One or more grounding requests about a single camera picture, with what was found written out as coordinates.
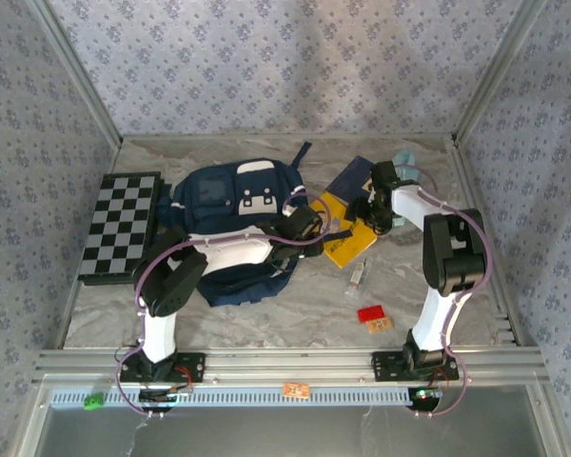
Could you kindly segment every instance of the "yellow notebook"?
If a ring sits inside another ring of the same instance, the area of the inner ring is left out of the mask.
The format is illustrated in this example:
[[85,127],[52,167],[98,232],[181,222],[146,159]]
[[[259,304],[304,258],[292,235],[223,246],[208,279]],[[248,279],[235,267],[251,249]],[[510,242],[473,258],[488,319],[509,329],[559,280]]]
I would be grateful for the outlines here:
[[[355,222],[346,221],[346,206],[330,193],[324,192],[322,200],[326,202],[332,212],[332,228],[330,232],[334,233],[349,229],[353,233],[353,236],[343,240],[329,241],[324,244],[325,255],[339,268],[343,268],[377,241],[377,235],[372,228],[366,226],[359,219]],[[324,206],[317,201],[310,206],[321,214],[325,213]]]

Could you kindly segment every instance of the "chessboard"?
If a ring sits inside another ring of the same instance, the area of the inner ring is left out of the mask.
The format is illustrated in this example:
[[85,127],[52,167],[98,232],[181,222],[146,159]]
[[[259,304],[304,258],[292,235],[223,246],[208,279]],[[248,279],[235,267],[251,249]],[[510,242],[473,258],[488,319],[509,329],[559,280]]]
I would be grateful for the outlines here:
[[160,189],[160,172],[104,175],[79,280],[88,286],[133,282],[133,268],[156,231]]

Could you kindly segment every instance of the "navy blue backpack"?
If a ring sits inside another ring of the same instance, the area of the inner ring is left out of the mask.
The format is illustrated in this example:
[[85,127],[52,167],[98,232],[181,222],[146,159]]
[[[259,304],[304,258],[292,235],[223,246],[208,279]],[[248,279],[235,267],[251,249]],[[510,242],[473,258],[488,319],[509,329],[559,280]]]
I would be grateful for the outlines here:
[[[214,234],[244,229],[271,221],[282,214],[286,198],[305,191],[297,168],[310,143],[305,143],[291,165],[279,160],[255,159],[197,169],[169,197],[163,189],[157,217],[167,228],[183,227],[188,233]],[[293,207],[307,204],[306,197],[292,200]],[[204,276],[197,289],[211,307],[257,303],[277,295],[289,281],[298,259],[286,265],[239,265]]]

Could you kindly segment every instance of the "blue floral wallpaper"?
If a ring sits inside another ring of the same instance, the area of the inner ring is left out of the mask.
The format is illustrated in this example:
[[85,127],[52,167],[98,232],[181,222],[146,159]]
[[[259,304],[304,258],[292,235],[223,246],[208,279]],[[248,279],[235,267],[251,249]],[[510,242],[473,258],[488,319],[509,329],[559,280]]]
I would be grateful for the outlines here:
[[0,2],[0,455],[53,343],[112,155],[23,0]]
[[122,134],[452,131],[520,0],[50,0]]
[[550,0],[465,145],[571,431],[571,0]]

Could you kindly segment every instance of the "orange sticker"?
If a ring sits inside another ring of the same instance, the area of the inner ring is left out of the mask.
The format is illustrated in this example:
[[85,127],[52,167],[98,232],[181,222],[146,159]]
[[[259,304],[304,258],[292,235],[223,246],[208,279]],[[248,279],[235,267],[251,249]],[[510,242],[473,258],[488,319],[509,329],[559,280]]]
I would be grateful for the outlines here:
[[285,383],[284,396],[292,398],[308,398],[308,384]]
[[368,331],[370,333],[376,333],[377,331],[385,331],[393,328],[393,322],[391,318],[385,316],[381,319],[375,319],[373,321],[368,321],[365,323],[368,326]]

